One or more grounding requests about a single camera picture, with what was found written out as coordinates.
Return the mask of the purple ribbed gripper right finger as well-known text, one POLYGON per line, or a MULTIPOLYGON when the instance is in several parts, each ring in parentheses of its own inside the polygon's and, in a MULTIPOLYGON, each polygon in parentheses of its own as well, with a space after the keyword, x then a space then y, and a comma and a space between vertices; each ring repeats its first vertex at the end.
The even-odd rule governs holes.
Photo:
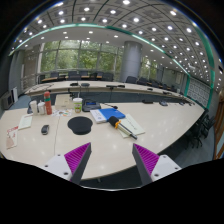
POLYGON ((155 182, 181 169, 169 156, 159 156, 137 144, 133 145, 132 154, 143 185, 155 182))

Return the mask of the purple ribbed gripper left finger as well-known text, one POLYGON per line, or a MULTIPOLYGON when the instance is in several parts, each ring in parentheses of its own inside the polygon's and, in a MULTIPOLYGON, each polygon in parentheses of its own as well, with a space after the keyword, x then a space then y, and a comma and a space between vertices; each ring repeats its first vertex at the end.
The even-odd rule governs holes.
POLYGON ((91 144, 86 143, 66 153, 51 158, 44 169, 72 183, 79 184, 91 155, 91 144))

